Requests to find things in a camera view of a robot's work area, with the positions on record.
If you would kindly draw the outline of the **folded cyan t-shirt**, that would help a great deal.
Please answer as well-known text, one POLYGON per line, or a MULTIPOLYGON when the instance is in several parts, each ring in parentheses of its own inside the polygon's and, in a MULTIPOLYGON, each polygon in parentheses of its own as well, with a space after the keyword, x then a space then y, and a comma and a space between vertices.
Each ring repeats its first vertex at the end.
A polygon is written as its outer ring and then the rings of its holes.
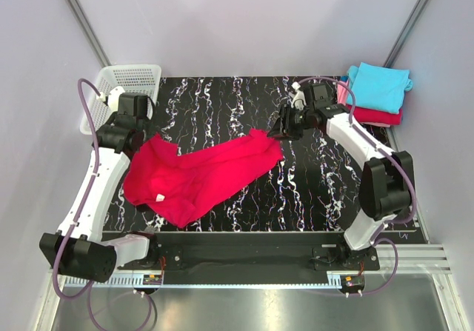
POLYGON ((347 71, 355 105, 360 108, 398 114, 404 95, 413 88, 409 70, 377 67, 367 63, 347 71))

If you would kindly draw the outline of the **aluminium extrusion rail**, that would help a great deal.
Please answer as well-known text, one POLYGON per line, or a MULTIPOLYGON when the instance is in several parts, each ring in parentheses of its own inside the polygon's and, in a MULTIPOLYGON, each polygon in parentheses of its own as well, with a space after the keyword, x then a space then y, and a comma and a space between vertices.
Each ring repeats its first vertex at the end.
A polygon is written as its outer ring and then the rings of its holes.
POLYGON ((450 266, 440 246, 431 244, 392 245, 381 242, 353 253, 343 252, 334 244, 304 246, 184 246, 154 244, 146 255, 126 248, 113 250, 110 245, 95 245, 65 253, 59 274, 104 283, 118 270, 189 270, 200 265, 270 266, 284 265, 336 272, 395 270, 400 273, 449 273, 450 266))

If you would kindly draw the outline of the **folded pink t-shirt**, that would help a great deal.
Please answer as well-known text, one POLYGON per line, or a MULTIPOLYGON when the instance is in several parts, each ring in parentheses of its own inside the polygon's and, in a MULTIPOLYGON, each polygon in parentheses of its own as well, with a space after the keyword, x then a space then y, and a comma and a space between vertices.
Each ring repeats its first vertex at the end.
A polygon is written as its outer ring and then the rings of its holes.
MULTIPOLYGON (((347 89, 340 84, 337 85, 337 103, 346 104, 349 92, 347 89)), ((368 124, 376 127, 389 127, 390 118, 389 114, 383 114, 377 110, 365 109, 361 107, 355 108, 354 116, 360 124, 368 124), (382 122, 368 122, 363 121, 363 118, 381 118, 382 122)))

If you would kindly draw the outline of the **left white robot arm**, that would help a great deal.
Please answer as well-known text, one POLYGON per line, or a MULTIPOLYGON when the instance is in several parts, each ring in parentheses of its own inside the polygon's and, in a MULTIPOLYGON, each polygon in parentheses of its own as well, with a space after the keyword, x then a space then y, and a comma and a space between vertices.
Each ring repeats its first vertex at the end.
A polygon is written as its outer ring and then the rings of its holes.
POLYGON ((69 213, 55 233, 44 233, 39 242, 56 273, 104 283, 117 267, 130 261, 145 269, 159 262, 160 251, 148 237, 102 239, 116 188, 144 143, 149 104, 145 95, 123 93, 116 111, 96 130, 86 176, 69 213))

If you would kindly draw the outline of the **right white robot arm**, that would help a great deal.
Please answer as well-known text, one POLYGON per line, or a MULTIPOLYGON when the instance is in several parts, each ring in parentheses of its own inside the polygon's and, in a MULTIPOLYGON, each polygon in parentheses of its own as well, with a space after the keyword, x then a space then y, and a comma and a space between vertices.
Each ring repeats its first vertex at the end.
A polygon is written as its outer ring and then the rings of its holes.
POLYGON ((358 191, 360 210, 341 241, 325 257, 314 256, 316 267, 358 269, 369 258, 378 236, 388 224, 406 224, 416 209, 413 158, 382 144, 357 122, 353 110, 337 103, 321 77, 292 84, 293 98, 280 106, 268 136, 279 141, 300 139, 305 130, 317 129, 339 143, 361 168, 358 191))

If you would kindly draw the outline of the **red t-shirt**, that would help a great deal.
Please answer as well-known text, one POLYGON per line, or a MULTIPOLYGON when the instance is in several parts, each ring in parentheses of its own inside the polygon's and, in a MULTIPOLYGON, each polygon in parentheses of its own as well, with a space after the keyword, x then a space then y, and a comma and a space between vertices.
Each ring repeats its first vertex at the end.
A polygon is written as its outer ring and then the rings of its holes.
POLYGON ((393 114, 384 111, 356 107, 353 112, 355 119, 362 124, 374 124, 375 126, 399 125, 402 120, 403 110, 393 114))
POLYGON ((178 145, 155 135, 133 156, 123 187, 133 205, 147 205, 183 228, 268 173, 284 155, 263 130, 180 155, 178 145))

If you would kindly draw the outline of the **black marbled table mat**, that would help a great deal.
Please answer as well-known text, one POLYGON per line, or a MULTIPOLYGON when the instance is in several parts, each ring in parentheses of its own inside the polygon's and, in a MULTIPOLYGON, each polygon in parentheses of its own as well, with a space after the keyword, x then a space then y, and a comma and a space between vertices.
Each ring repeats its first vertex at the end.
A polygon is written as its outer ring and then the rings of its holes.
MULTIPOLYGON (((167 77, 149 127, 181 154, 267 130, 289 98, 293 79, 167 77)), ((334 141, 308 130, 282 144, 283 161, 215 206, 189 231, 321 232, 345 230, 358 212, 360 168, 334 141)))

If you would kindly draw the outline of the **white plastic perforated basket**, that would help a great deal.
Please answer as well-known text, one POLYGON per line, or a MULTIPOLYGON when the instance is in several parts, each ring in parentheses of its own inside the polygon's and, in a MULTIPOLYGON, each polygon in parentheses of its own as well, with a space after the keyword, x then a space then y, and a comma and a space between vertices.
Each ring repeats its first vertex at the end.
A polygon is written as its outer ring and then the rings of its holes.
MULTIPOLYGON (((161 80, 161 67, 157 64, 123 64, 104 67, 97 75, 95 87, 99 92, 108 94, 114 87, 122 86, 126 93, 140 93, 151 97, 156 105, 161 80)), ((93 125, 100 128, 112 114, 112 111, 102 102, 94 90, 89 89, 90 97, 87 106, 93 125)))

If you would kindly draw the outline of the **folded red t-shirt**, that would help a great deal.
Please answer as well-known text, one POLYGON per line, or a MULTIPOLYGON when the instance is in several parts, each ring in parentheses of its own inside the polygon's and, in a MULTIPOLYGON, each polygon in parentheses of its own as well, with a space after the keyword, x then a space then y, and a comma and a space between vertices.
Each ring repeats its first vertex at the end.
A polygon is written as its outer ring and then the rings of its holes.
POLYGON ((356 107, 353 112, 355 119, 362 124, 374 124, 375 126, 399 125, 402 120, 403 110, 393 114, 384 111, 356 107))

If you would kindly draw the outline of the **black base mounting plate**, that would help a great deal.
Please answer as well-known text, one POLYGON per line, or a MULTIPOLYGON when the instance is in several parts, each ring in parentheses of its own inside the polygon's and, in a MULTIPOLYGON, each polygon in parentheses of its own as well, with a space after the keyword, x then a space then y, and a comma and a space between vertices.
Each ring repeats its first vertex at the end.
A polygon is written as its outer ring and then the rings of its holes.
POLYGON ((156 233, 167 285, 324 284, 328 272, 378 271, 374 248, 351 252, 342 233, 156 233))

